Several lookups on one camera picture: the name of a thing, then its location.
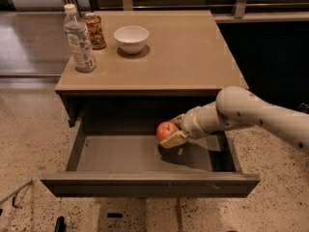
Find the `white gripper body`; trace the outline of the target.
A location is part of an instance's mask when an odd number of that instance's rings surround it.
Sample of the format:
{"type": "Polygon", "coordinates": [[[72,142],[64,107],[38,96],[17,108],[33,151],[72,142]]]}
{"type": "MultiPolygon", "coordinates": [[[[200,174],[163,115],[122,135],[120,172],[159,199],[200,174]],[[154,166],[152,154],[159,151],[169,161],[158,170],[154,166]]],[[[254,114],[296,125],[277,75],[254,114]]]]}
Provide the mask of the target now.
{"type": "Polygon", "coordinates": [[[192,139],[205,137],[209,132],[208,125],[209,116],[202,106],[188,110],[181,121],[182,132],[192,139]]]}

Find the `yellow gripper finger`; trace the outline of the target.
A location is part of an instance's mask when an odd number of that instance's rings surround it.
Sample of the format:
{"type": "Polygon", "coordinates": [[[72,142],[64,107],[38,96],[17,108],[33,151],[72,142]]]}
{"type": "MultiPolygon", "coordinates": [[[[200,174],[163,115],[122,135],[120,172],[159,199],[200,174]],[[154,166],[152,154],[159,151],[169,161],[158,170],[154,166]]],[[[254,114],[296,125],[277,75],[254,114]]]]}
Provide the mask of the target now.
{"type": "Polygon", "coordinates": [[[181,130],[175,130],[159,141],[164,149],[174,148],[186,142],[186,135],[181,130]]]}
{"type": "Polygon", "coordinates": [[[171,119],[171,122],[174,123],[176,126],[179,126],[182,123],[183,117],[184,117],[184,113],[171,119]]]}

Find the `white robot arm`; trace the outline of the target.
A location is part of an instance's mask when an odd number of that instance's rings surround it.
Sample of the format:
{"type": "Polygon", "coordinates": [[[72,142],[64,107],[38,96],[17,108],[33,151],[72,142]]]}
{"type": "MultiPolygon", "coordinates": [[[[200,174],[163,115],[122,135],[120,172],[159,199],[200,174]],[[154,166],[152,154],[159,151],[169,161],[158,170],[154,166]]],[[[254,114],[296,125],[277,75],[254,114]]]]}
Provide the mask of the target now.
{"type": "Polygon", "coordinates": [[[216,131],[250,126],[259,126],[309,155],[308,114],[268,103],[237,86],[222,89],[214,102],[162,122],[156,138],[160,146],[170,149],[216,131]]]}

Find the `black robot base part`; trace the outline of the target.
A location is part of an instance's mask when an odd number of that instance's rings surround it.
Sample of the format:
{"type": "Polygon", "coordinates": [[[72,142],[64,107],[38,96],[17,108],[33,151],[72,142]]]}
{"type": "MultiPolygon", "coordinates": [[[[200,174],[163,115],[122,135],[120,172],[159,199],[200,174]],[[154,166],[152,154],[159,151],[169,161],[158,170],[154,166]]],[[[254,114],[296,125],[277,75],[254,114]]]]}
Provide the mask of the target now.
{"type": "Polygon", "coordinates": [[[54,232],[66,232],[66,224],[64,217],[58,217],[55,223],[54,232]]]}

